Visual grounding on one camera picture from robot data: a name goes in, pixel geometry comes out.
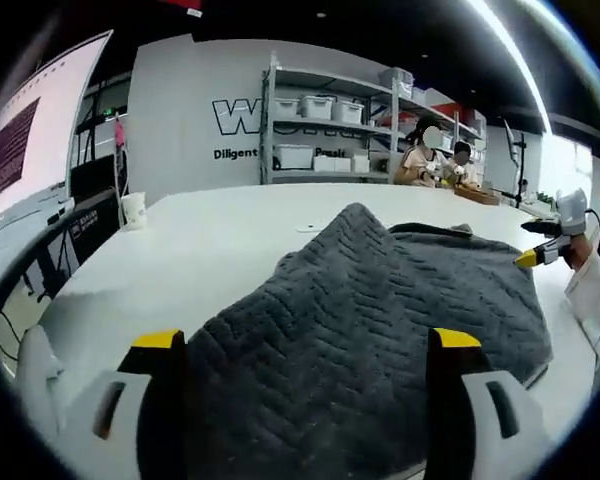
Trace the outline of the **person's right hand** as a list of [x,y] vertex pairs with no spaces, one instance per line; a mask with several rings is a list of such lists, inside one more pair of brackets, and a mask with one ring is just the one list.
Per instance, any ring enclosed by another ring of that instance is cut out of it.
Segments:
[[574,271],[578,271],[589,259],[593,251],[592,245],[584,235],[572,236],[564,259]]

